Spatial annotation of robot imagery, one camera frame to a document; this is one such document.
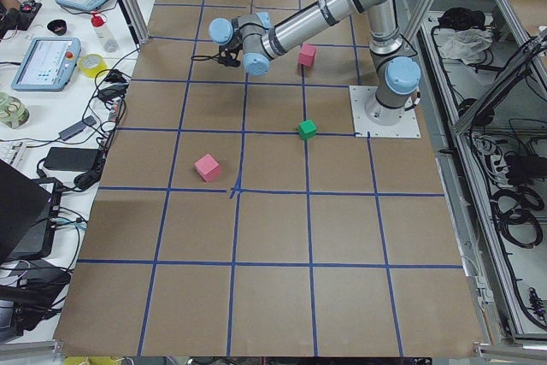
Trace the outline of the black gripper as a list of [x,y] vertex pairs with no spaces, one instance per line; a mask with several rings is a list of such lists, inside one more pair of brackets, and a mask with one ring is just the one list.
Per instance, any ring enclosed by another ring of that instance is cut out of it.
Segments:
[[241,61],[238,59],[238,54],[242,49],[243,45],[239,42],[220,45],[216,61],[227,68],[239,68]]

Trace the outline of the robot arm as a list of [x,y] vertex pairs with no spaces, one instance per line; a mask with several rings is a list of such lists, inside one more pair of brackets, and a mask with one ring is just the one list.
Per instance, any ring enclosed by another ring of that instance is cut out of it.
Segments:
[[266,12],[209,23],[209,37],[218,45],[212,60],[225,67],[243,67],[250,75],[268,72],[270,63],[353,14],[367,14],[370,53],[379,76],[374,104],[404,109],[416,90],[421,70],[402,54],[404,37],[397,24],[394,0],[316,0],[284,21],[273,24]]

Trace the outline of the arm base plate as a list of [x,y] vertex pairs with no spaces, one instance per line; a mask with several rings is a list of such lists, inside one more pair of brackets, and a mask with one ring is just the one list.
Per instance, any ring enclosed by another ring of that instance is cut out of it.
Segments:
[[420,138],[411,98],[399,109],[388,109],[376,99],[376,86],[351,85],[350,106],[354,135],[358,138]]

